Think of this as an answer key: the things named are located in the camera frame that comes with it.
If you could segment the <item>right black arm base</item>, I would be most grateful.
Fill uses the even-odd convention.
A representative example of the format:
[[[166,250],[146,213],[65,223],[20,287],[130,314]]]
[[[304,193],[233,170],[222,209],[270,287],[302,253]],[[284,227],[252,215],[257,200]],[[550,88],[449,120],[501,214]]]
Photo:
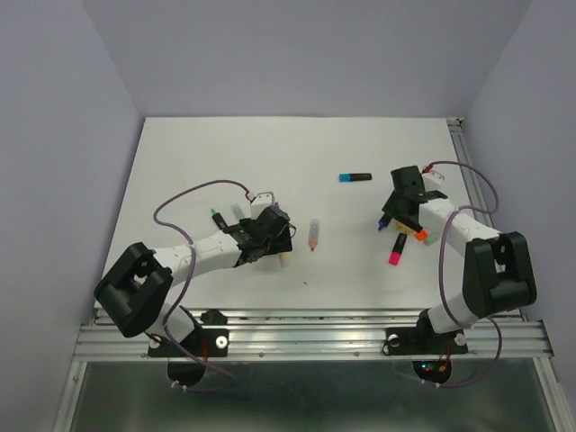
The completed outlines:
[[[412,361],[413,371],[420,380],[439,387],[447,384],[451,377],[452,357],[468,354],[469,349],[462,329],[436,333],[425,310],[412,326],[387,328],[382,353],[385,356],[424,356],[423,360]]]

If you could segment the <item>green highlighter black body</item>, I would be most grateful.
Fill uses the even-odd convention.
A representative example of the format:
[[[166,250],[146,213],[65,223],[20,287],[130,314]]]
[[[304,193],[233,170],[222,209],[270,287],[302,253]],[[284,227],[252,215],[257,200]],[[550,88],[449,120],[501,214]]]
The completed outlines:
[[[226,228],[228,226],[227,222],[224,220],[223,216],[216,211],[215,209],[211,208],[211,218],[214,221],[214,223],[221,229],[223,230],[224,228]]]

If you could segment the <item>yellow highlighter cap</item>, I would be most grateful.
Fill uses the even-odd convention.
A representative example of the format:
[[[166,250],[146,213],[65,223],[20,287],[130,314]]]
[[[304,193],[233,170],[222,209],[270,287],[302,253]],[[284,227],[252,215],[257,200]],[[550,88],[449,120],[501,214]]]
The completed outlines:
[[[410,234],[413,233],[413,230],[412,230],[411,228],[409,228],[408,226],[400,223],[400,222],[397,221],[397,220],[395,221],[395,227],[396,227],[397,230],[399,230],[399,231],[401,231],[401,232],[403,232],[403,233],[405,233],[405,234],[407,234],[407,235],[410,235]]]

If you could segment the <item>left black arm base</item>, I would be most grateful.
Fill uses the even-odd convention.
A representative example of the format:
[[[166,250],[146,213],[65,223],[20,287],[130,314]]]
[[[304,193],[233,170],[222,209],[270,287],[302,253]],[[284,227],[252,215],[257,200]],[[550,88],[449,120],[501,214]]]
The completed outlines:
[[[148,356],[165,358],[167,378],[174,389],[186,393],[220,392],[236,383],[234,375],[212,362],[228,355],[228,318],[218,310],[207,310],[196,319],[182,307],[170,316],[168,327],[158,319],[145,335]]]

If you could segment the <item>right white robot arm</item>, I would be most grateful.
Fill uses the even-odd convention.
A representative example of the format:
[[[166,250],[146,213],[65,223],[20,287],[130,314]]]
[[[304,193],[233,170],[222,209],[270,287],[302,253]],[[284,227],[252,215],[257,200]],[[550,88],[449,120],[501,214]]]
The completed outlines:
[[[411,230],[441,236],[438,264],[440,303],[422,313],[414,329],[417,346],[434,351],[446,333],[465,329],[503,311],[529,306],[537,297],[536,281],[526,238],[502,233],[455,206],[443,192],[429,189],[417,166],[391,171],[393,189],[383,215]],[[451,247],[463,258],[460,291],[448,298],[444,284],[444,255]]]

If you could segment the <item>orange highlighter cap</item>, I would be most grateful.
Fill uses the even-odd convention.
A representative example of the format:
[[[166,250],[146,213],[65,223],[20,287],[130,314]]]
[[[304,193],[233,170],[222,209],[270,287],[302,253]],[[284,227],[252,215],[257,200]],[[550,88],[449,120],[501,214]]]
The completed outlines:
[[[425,229],[423,229],[420,232],[416,232],[414,236],[418,241],[424,241],[428,237],[428,232]]]

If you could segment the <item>blue highlighter black body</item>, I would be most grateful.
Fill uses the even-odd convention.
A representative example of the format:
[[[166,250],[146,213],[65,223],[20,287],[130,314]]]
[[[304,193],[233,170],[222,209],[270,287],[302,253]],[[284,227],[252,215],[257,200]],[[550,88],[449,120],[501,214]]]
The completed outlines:
[[[341,173],[338,175],[340,183],[364,182],[371,181],[373,176],[371,173]]]

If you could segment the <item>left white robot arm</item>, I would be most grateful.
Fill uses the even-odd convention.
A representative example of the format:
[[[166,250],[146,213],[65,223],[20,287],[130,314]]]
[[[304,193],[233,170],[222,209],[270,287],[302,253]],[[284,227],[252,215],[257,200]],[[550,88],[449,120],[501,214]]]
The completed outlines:
[[[94,297],[126,337],[142,333],[168,339],[182,355],[193,353],[200,332],[184,311],[167,302],[170,289],[195,276],[255,263],[292,249],[288,214],[275,205],[254,218],[193,244],[152,249],[127,247],[94,289]]]

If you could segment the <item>yellow pastel highlighter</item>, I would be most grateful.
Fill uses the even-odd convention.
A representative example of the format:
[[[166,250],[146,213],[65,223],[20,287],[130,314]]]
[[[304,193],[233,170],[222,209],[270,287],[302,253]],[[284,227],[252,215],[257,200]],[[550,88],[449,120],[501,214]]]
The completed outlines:
[[[282,268],[289,268],[292,263],[292,253],[291,252],[280,253],[279,259]]]

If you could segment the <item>mint highlighter cap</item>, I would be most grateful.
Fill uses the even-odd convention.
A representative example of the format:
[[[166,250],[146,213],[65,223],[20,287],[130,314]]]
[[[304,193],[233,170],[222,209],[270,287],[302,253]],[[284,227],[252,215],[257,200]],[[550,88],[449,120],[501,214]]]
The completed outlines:
[[[430,246],[430,245],[436,243],[438,241],[438,239],[439,239],[439,236],[436,233],[431,233],[425,238],[424,243],[427,246]]]

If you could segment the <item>mint pastel highlighter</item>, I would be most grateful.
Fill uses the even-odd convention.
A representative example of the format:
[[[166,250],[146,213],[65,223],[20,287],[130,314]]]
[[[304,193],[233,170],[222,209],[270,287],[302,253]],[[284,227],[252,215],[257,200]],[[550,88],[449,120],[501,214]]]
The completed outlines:
[[[238,203],[234,203],[230,206],[233,215],[238,221],[241,221],[246,218],[246,215],[242,209],[242,207]]]

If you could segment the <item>purple highlighter black body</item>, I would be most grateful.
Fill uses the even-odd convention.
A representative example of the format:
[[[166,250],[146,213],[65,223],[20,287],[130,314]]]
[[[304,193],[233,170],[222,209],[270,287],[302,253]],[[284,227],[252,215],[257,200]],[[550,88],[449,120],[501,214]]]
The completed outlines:
[[[392,216],[387,213],[384,213],[382,217],[378,220],[378,230],[381,231],[387,228],[391,220]]]

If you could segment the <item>peach pastel highlighter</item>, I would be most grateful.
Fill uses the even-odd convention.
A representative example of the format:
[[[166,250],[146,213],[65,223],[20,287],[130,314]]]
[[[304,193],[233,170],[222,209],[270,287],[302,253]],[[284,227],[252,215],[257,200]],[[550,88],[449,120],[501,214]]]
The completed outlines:
[[[312,219],[310,221],[309,236],[308,236],[308,244],[311,251],[314,251],[319,243],[319,234],[320,234],[320,220]]]

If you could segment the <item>pink highlighter black body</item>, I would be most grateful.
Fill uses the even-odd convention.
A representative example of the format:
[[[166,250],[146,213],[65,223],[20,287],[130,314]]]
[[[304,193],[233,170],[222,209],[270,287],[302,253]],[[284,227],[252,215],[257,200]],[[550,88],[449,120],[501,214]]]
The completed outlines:
[[[400,262],[401,255],[402,255],[403,249],[405,248],[407,238],[408,238],[408,236],[404,232],[400,232],[398,234],[398,237],[395,240],[395,243],[392,247],[392,250],[391,250],[391,253],[389,256],[389,263],[392,266],[396,266]]]

